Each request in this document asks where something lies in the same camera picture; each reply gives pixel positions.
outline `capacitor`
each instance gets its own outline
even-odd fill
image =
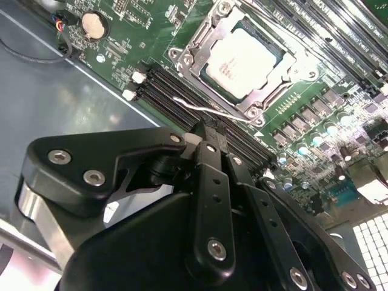
[[[335,176],[338,180],[344,181],[346,178],[346,174],[344,169],[340,165],[336,165],[334,168]]]
[[[382,139],[378,145],[385,151],[388,152],[388,138]]]
[[[301,187],[302,187],[302,189],[307,190],[310,187],[310,183],[307,181],[303,181],[301,183]]]
[[[307,144],[304,142],[300,142],[299,144],[296,145],[296,148],[298,149],[298,153],[300,155],[306,155],[309,153],[309,148],[307,147]]]
[[[340,147],[339,150],[339,153],[344,161],[349,162],[352,159],[352,154],[347,147]]]
[[[278,155],[278,161],[280,164],[285,165],[287,164],[287,154],[285,152],[281,152]]]
[[[292,178],[284,178],[283,179],[283,188],[288,191],[292,188]]]
[[[328,135],[336,135],[338,132],[337,126],[334,124],[334,122],[329,121],[325,123],[325,129]]]
[[[352,118],[346,112],[339,112],[337,118],[342,126],[349,126],[352,123]]]
[[[313,145],[317,147],[319,147],[324,142],[322,135],[319,132],[313,132],[311,134],[311,139],[312,139]]]

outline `chip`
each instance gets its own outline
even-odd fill
[[[276,56],[238,28],[216,42],[207,63],[207,75],[236,98],[243,99],[267,83],[267,75],[276,66]]]
[[[342,105],[345,102],[342,97],[338,96],[337,93],[331,89],[323,94],[323,98],[333,105]]]
[[[320,174],[323,172],[322,168],[320,167],[315,167],[312,171],[314,174]]]
[[[319,147],[321,150],[330,150],[330,146],[325,142],[321,144]]]
[[[295,126],[296,129],[300,131],[305,131],[310,129],[310,126],[305,123],[300,117],[296,116],[292,121],[292,125]]]
[[[375,101],[377,104],[382,103],[384,100],[386,100],[388,97],[382,93],[374,97],[373,101]]]
[[[358,138],[356,138],[356,142],[358,142],[359,144],[364,144],[367,142],[367,139],[361,135]]]
[[[309,108],[306,108],[304,109],[302,112],[301,112],[303,118],[307,121],[307,122],[311,122],[311,123],[315,123],[315,122],[318,122],[320,121],[321,119],[315,114],[312,112],[311,109]]]
[[[281,145],[287,143],[287,138],[286,138],[284,135],[282,135],[280,132],[276,132],[276,133],[273,135],[273,138],[275,139],[275,141],[277,141],[277,142],[280,143]]]
[[[325,103],[323,103],[322,100],[320,100],[320,99],[315,100],[314,102],[312,102],[311,105],[312,105],[312,107],[314,107],[314,109],[317,112],[325,113],[325,114],[329,114],[332,112],[332,110]]]
[[[378,107],[377,107],[376,104],[373,104],[373,103],[372,103],[372,104],[366,106],[364,109],[365,109],[366,112],[368,112],[368,113],[373,113],[373,112],[375,112],[375,111],[378,109]]]
[[[297,130],[293,129],[290,125],[286,125],[282,128],[282,132],[284,132],[290,139],[293,139],[300,134],[300,132],[298,132]]]

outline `cable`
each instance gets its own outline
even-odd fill
[[[223,116],[223,117],[226,117],[226,118],[238,120],[238,121],[241,121],[241,122],[246,122],[246,123],[251,123],[252,122],[251,120],[246,120],[246,119],[242,119],[242,118],[239,118],[239,117],[235,117],[233,115],[226,114],[226,113],[223,113],[223,112],[219,112],[217,110],[210,109],[210,108],[207,108],[207,107],[199,107],[199,106],[195,106],[195,105],[190,105],[185,100],[183,100],[181,98],[178,98],[178,97],[175,97],[175,96],[172,99],[174,101],[176,101],[176,102],[181,103],[184,107],[187,107],[187,108],[192,109],[192,110],[203,111],[203,112],[210,112],[210,113],[213,113],[213,114],[216,114],[216,115],[219,115],[219,116]]]
[[[55,26],[58,29],[59,33],[61,34],[62,38],[64,39],[64,41],[66,42],[66,45],[67,45],[67,52],[66,52],[66,54],[64,54],[60,58],[56,58],[56,59],[39,59],[39,58],[34,58],[34,57],[31,57],[31,56],[23,55],[22,53],[19,53],[16,50],[13,50],[9,46],[7,46],[1,38],[0,38],[0,46],[3,47],[7,52],[13,54],[14,56],[17,56],[18,58],[21,58],[21,59],[23,59],[25,61],[28,61],[28,62],[35,62],[35,63],[38,63],[38,64],[57,64],[59,62],[63,62],[64,60],[69,58],[72,55],[72,53],[73,53],[72,41],[63,32],[63,23],[62,23],[62,21],[56,21]]]

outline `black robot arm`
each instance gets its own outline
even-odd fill
[[[108,202],[163,184],[173,193],[105,228]],[[37,139],[13,212],[57,257],[63,291],[376,290],[286,192],[254,183],[212,122]]]

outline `black plastic part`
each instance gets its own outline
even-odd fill
[[[238,264],[222,287],[206,287],[184,258],[192,195],[167,196],[85,242],[71,257],[60,291],[267,290],[257,242],[243,216],[233,215]]]
[[[70,11],[64,9],[64,10],[57,10],[55,12],[55,16],[61,20],[65,25],[76,25],[79,22],[79,17],[71,13]]]
[[[369,278],[368,274],[313,220],[290,195],[280,188],[271,189],[267,178],[261,178],[256,186],[266,191],[278,212],[294,246],[302,246],[298,253],[303,264],[321,290],[347,290],[341,274],[347,272],[353,278],[357,274]],[[368,279],[372,290],[376,290]],[[357,290],[368,291],[362,284]]]
[[[122,169],[154,160],[159,155],[179,156],[186,143],[175,142],[179,136],[167,128],[127,130],[122,132],[41,138],[32,142],[22,168],[27,185],[36,193],[80,217],[97,216],[117,189],[117,174]],[[72,156],[70,163],[49,161],[51,150],[63,149]],[[100,187],[87,184],[83,174],[98,170],[105,176]]]
[[[252,221],[255,234],[262,241],[266,267],[269,275],[267,282],[272,290],[300,290],[290,277],[291,268],[296,268],[305,277],[304,290],[314,290],[313,283],[283,226],[267,192],[257,189],[244,164],[238,165],[233,156],[226,160],[230,169],[230,179],[236,185],[235,192],[242,196],[242,207]]]
[[[221,170],[218,147],[207,141],[199,143],[196,160],[186,266],[203,284],[217,286],[224,283],[235,268],[229,179]],[[225,247],[226,259],[220,261],[210,255],[207,245],[211,239]]]

